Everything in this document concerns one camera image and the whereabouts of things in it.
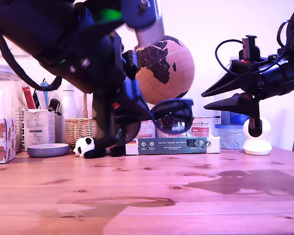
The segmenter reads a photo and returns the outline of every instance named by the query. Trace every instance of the stuffed panda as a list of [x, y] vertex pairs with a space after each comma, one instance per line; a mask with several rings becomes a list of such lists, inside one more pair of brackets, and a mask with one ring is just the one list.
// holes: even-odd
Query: stuffed panda
[[106, 155], [105, 149], [96, 149], [95, 140], [92, 137], [82, 137], [76, 141], [73, 153], [79, 157], [102, 158]]
[[106, 149], [96, 148], [94, 138], [81, 137], [76, 141], [73, 153], [87, 159], [102, 158], [108, 153], [111, 154], [111, 157], [119, 157], [125, 155], [125, 146], [116, 146], [107, 152]]

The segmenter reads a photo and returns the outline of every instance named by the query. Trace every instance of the wicker basket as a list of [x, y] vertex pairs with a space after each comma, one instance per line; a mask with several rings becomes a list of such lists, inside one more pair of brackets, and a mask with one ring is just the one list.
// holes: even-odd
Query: wicker basket
[[76, 141], [81, 137], [96, 137], [97, 128], [96, 121], [88, 118], [87, 112], [87, 94], [84, 94], [84, 118], [69, 118], [66, 119], [65, 140], [68, 145], [75, 147]]

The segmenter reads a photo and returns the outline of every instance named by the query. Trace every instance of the world map globe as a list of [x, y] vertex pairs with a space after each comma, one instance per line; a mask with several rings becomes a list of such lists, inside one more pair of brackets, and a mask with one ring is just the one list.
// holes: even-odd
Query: world map globe
[[137, 45], [136, 79], [147, 103], [182, 98], [190, 89], [195, 75], [193, 57], [178, 39], [165, 36], [148, 47]]

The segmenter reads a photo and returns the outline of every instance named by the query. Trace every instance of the gingerbread pattern box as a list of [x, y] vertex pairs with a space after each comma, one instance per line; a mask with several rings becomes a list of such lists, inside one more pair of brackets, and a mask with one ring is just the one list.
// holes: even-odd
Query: gingerbread pattern box
[[0, 164], [16, 157], [16, 125], [12, 118], [0, 119]]

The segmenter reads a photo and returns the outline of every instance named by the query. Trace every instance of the table surface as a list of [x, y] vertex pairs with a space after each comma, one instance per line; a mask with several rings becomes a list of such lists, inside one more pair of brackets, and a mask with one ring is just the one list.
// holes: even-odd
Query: table surface
[[0, 235], [294, 234], [294, 152], [0, 165]]

